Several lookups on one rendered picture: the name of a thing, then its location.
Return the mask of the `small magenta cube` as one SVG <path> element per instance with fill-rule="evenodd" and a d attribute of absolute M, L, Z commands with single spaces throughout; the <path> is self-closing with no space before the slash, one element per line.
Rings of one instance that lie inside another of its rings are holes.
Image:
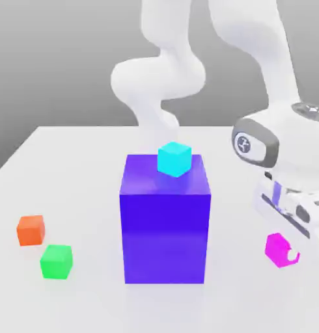
<path fill-rule="evenodd" d="M 269 234 L 266 239 L 265 255 L 278 268 L 297 264 L 297 261 L 288 261 L 287 254 L 291 249 L 291 244 L 280 233 Z"/>

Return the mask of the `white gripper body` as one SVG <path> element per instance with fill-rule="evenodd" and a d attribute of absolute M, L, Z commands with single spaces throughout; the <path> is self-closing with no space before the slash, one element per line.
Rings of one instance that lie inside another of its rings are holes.
<path fill-rule="evenodd" d="M 279 232 L 296 250 L 312 250 L 318 245 L 309 196 L 283 187 L 270 178 L 260 181 L 255 206 L 271 228 Z"/>

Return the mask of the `small orange cube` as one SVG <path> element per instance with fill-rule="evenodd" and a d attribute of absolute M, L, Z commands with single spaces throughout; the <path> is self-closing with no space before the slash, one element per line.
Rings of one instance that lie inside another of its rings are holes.
<path fill-rule="evenodd" d="M 16 230 L 20 246 L 41 245 L 46 233 L 44 218 L 42 215 L 22 216 Z"/>

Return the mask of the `small cyan cube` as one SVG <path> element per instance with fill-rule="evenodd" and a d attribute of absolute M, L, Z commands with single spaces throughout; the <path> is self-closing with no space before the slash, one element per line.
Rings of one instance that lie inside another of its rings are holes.
<path fill-rule="evenodd" d="M 178 142 L 170 142 L 158 149 L 157 170 L 179 178 L 191 169 L 191 147 Z"/>

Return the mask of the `small green cube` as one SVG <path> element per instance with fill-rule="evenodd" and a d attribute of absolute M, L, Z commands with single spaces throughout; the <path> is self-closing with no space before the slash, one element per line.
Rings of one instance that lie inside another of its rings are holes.
<path fill-rule="evenodd" d="M 68 245 L 48 245 L 40 258 L 42 276 L 46 279 L 66 280 L 72 266 L 72 247 Z"/>

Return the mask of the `large purple box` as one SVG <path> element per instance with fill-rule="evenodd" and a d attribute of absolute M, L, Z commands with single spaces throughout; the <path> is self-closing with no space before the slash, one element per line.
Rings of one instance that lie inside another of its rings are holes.
<path fill-rule="evenodd" d="M 179 178 L 158 172 L 156 155 L 128 155 L 119 200 L 127 284 L 204 282 L 211 191 L 200 155 Z"/>

